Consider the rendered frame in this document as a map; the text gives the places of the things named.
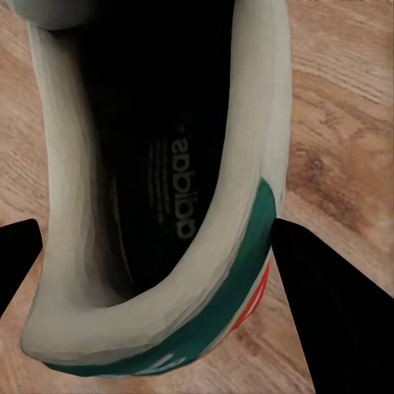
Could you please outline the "gym shoe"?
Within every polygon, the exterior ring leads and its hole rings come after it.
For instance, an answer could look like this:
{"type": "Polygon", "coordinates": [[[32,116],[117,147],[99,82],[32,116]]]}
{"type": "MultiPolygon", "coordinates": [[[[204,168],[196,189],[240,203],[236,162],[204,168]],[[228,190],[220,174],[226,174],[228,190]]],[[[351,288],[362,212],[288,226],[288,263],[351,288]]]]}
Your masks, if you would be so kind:
{"type": "Polygon", "coordinates": [[[80,377],[211,353],[256,309],[286,196],[285,0],[6,0],[27,21],[50,217],[19,346],[80,377]]]}

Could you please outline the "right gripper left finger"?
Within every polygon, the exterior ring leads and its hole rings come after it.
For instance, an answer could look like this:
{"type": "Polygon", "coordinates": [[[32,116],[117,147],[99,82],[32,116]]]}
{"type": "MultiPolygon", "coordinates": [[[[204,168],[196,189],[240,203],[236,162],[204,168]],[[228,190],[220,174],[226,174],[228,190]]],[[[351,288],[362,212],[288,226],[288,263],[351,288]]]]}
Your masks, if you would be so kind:
{"type": "Polygon", "coordinates": [[[0,318],[42,249],[34,218],[0,227],[0,318]]]}

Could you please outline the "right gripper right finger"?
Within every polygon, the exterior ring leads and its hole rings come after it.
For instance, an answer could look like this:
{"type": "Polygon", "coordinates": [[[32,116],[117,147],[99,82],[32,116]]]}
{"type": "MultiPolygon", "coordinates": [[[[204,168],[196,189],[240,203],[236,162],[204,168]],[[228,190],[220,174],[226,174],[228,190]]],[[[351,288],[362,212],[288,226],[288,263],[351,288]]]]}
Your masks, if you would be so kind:
{"type": "Polygon", "coordinates": [[[272,251],[316,394],[394,394],[394,298],[299,224],[272,251]]]}

